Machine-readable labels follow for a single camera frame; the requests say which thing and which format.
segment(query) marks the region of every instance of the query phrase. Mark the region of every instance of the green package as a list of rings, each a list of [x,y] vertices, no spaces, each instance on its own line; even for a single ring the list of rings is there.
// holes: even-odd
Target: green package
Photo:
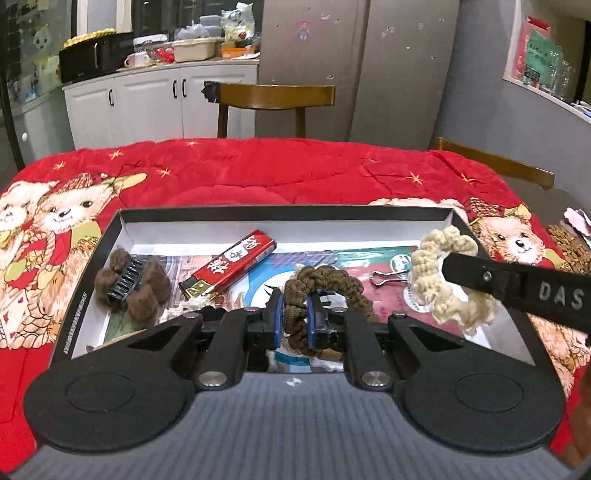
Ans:
[[[535,30],[531,33],[525,51],[523,83],[552,87],[562,59],[562,48]]]

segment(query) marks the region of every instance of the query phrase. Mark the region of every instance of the wooden chair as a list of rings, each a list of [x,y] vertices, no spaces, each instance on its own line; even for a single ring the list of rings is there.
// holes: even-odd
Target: wooden chair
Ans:
[[[306,108],[335,104],[332,85],[250,85],[247,83],[205,82],[209,102],[219,103],[217,137],[228,134],[228,107],[251,110],[295,110],[295,134],[306,137]]]
[[[554,174],[541,168],[532,167],[531,165],[519,163],[508,158],[498,157],[454,142],[448,142],[442,139],[442,137],[437,137],[435,148],[436,150],[447,150],[458,153],[470,160],[484,163],[484,165],[488,165],[499,175],[535,183],[544,190],[550,190],[554,186]]]

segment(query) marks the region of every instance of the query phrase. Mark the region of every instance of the metal screw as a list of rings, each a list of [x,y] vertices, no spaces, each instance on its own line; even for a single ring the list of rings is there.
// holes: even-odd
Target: metal screw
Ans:
[[[210,371],[199,375],[199,381],[206,387],[221,387],[228,378],[223,372]]]
[[[385,387],[390,383],[390,375],[386,372],[367,372],[361,381],[369,387]]]

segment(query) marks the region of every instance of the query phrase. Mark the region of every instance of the gray ribbed surface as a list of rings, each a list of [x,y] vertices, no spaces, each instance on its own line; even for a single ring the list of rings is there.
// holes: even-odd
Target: gray ribbed surface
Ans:
[[[297,378],[291,386],[292,375],[245,374],[234,389],[198,395],[183,421],[149,444],[100,456],[42,447],[10,477],[558,480],[569,472],[545,449],[506,458],[448,449],[416,431],[387,395],[357,390],[342,374]]]

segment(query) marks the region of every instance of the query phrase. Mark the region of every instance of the black toaster oven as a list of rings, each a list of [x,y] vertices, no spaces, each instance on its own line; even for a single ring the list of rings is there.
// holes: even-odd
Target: black toaster oven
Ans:
[[[133,52],[133,33],[106,35],[72,45],[60,52],[61,81],[80,82],[113,73]]]

